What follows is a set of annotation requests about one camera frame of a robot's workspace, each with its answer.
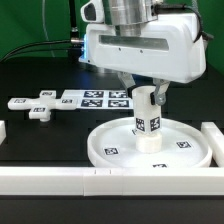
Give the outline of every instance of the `green background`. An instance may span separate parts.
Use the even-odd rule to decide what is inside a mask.
[[[70,18],[68,0],[46,1],[46,27],[50,40],[69,39]],[[74,0],[81,35],[85,24],[80,19],[79,8],[88,0]],[[168,3],[191,4],[190,0],[166,0]],[[209,44],[207,60],[224,74],[224,18],[223,0],[199,0],[204,29],[215,36]],[[45,41],[42,24],[42,0],[1,0],[0,3],[0,57],[8,51],[32,42]],[[55,52],[56,57],[66,53]],[[51,53],[33,53],[32,56],[51,57]]]

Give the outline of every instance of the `white round tray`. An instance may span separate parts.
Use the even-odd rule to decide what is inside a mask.
[[[88,156],[96,167],[184,168],[208,167],[212,151],[195,128],[162,119],[162,149],[145,154],[135,147],[134,118],[113,120],[94,129],[88,138]]]

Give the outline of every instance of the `black table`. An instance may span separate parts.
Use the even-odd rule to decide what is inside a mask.
[[[152,83],[135,76],[137,85]],[[52,111],[51,120],[29,120],[29,111],[10,111],[12,97],[38,98],[41,90],[123,89],[116,74],[98,74],[67,59],[26,58],[0,64],[0,120],[7,138],[0,166],[92,166],[86,140],[98,125],[133,116],[132,111]],[[212,121],[224,131],[224,76],[211,66],[190,84],[172,83],[165,118],[200,129]],[[25,197],[1,196],[0,223],[223,223],[223,197]]]

